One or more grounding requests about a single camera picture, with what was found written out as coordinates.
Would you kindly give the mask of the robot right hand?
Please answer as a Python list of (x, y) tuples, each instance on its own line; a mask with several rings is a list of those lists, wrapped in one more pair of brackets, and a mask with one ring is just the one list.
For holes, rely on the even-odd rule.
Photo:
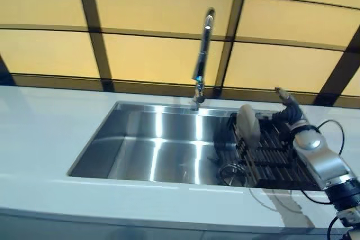
[(275, 87), (275, 91), (280, 97), (285, 109), (272, 115), (272, 120), (281, 121), (293, 125), (300, 121), (303, 112), (299, 107), (297, 100), (286, 90), (281, 87)]

